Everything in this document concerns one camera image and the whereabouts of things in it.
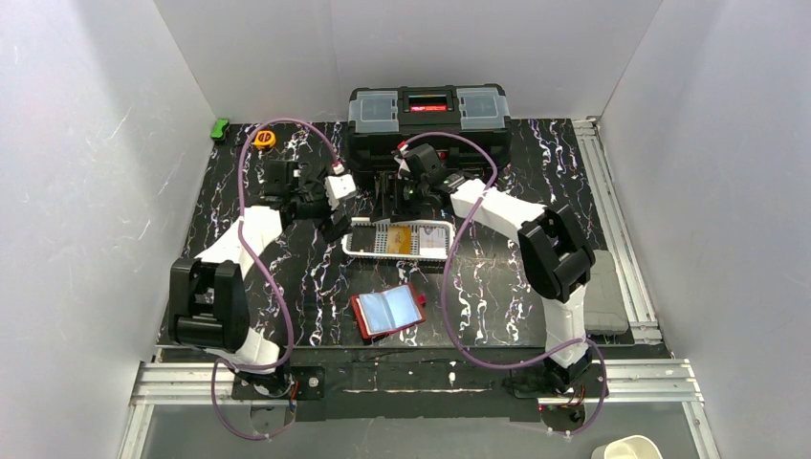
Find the black VIP card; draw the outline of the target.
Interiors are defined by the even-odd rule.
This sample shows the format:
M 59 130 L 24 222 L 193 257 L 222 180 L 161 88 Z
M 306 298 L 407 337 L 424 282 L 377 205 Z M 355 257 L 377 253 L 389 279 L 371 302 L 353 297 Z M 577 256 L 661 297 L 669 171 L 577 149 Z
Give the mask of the black VIP card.
M 377 244 L 377 229 L 374 226 L 355 226 L 351 232 L 350 251 L 374 253 Z

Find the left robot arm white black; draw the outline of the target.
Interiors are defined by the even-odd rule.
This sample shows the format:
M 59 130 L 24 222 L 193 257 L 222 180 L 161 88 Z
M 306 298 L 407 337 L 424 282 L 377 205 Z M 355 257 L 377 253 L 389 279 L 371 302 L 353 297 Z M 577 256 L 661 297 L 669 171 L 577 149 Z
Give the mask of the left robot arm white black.
M 293 392 L 295 381 L 280 362 L 284 348 L 250 325 L 245 277 L 258 268 L 256 257 L 296 221 L 313 222 L 326 243 L 340 239 L 350 230 L 350 219 L 336 213 L 356 192 L 340 162 L 316 168 L 270 161 L 244 214 L 210 247 L 171 266 L 168 337 L 225 360 L 264 395 Z

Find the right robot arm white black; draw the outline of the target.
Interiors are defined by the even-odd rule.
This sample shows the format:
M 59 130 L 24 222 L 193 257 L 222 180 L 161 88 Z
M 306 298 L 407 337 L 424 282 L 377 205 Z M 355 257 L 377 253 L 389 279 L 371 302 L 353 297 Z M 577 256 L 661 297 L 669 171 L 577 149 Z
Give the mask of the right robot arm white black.
M 563 392 L 591 364 L 583 303 L 596 256 L 573 210 L 550 208 L 516 198 L 495 188 L 498 171 L 487 181 L 446 168 L 427 143 L 402 142 L 394 154 L 395 208 L 441 208 L 461 218 L 464 233 L 471 223 L 495 231 L 518 244 L 524 274 L 541 296 L 545 320 L 544 353 L 518 363 L 494 363 L 476 358 L 452 328 L 447 288 L 440 288 L 440 311 L 454 347 L 471 363 L 492 370 L 519 370 L 541 365 L 548 384 Z

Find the red leather card holder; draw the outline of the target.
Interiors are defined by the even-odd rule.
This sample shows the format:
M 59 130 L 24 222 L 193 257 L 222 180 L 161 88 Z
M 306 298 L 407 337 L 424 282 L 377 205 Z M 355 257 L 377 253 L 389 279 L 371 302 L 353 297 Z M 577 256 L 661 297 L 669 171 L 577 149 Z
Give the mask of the red leather card holder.
M 426 302 L 411 283 L 350 298 L 363 339 L 389 336 L 424 322 Z

